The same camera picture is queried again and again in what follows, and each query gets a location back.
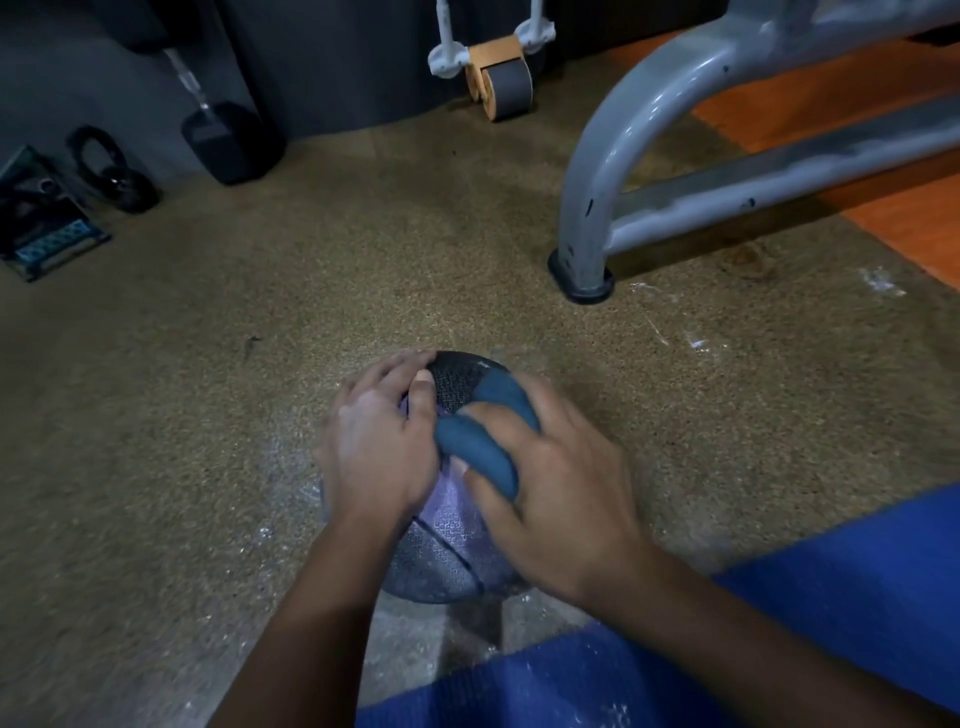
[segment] speckled rubber flooring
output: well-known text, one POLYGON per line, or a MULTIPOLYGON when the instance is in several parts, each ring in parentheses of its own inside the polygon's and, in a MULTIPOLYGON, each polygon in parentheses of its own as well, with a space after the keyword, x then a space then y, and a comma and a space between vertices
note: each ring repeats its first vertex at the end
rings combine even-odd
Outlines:
MULTIPOLYGON (((703 570, 955 479, 960 298, 819 203, 618 259, 600 306, 555 290, 565 163, 617 73, 571 64, 506 124, 456 103, 299 142, 0 279, 0 723, 202 723, 320 528, 336 383, 406 346, 554 377, 703 570)), ((685 119, 633 182, 733 154, 685 119)), ((583 621, 383 597, 362 701, 583 621)))

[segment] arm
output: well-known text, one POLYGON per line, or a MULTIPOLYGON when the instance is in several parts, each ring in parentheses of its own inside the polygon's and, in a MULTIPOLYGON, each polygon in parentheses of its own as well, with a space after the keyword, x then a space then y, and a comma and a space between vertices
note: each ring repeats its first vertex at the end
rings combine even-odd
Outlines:
POLYGON ((960 724, 822 653, 658 548, 636 517, 623 453, 547 382, 517 380, 542 434, 496 405, 467 410, 514 459, 516 504, 479 473, 466 480, 493 539, 529 582, 658 652, 754 726, 960 724))
POLYGON ((432 352, 340 390, 316 457, 330 520, 210 725, 352 726, 373 605, 396 540, 437 478, 432 352), (397 406, 409 390, 410 416, 397 406))

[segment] right hand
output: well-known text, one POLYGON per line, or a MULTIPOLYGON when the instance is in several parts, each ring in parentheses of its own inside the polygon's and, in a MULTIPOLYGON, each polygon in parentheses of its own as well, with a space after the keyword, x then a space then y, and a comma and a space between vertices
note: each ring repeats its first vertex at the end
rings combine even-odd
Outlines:
POLYGON ((506 407, 475 402, 462 411, 510 454, 519 476, 516 501, 477 471, 464 480, 519 574, 600 617, 611 590, 640 577, 658 551, 637 518, 626 457, 546 379, 515 378, 537 412, 540 434, 506 407))

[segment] gray wall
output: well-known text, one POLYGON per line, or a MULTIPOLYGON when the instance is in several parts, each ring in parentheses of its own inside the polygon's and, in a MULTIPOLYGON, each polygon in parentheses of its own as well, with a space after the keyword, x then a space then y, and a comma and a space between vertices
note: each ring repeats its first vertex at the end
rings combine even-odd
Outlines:
MULTIPOLYGON (((450 0, 465 45, 512 33, 530 0, 450 0)), ((430 75, 435 0, 221 0, 251 83, 288 136, 383 124, 466 93, 430 75)), ((718 17, 726 0, 546 0, 552 61, 718 17)))
MULTIPOLYGON (((202 2, 204 41, 185 48, 211 97, 252 102, 214 9, 202 2)), ((81 124, 110 132, 137 166, 164 181, 200 169, 180 136, 196 109, 162 56, 107 37, 83 0, 18 0, 0 7, 0 157, 21 144, 65 156, 81 124)))
MULTIPOLYGON (((209 95, 254 108, 242 65, 259 110, 288 138, 383 124, 465 92, 463 77, 443 81, 427 68, 438 42, 434 0, 197 1, 204 39, 183 55, 209 95)), ((529 12, 529 0, 450 6, 455 36, 466 44, 510 33, 529 12)), ((723 0, 547 0, 558 40, 546 62, 704 22, 724 7, 723 0)), ((62 154, 67 133, 88 123, 112 133, 155 179, 200 168, 180 137, 193 102, 166 60, 114 43, 85 0, 2 3, 0 69, 4 158, 23 143, 62 154)))

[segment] left hand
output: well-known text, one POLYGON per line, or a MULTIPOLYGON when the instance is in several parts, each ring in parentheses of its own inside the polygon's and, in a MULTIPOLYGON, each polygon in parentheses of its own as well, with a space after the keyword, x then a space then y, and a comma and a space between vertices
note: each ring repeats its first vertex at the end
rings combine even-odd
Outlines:
POLYGON ((330 521, 399 529, 437 480, 437 390, 424 369, 435 352, 402 352, 344 382, 314 452, 330 521), (408 394, 410 414, 398 407, 408 394))

